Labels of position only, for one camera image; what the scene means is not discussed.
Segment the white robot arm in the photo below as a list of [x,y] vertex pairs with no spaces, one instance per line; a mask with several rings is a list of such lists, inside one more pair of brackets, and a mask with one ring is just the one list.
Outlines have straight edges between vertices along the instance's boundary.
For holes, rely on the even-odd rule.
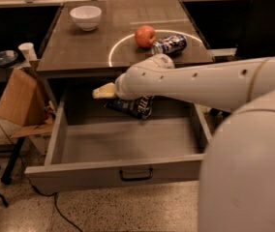
[[155,55],[96,99],[163,96],[229,113],[199,173],[199,232],[275,232],[275,57],[176,68]]

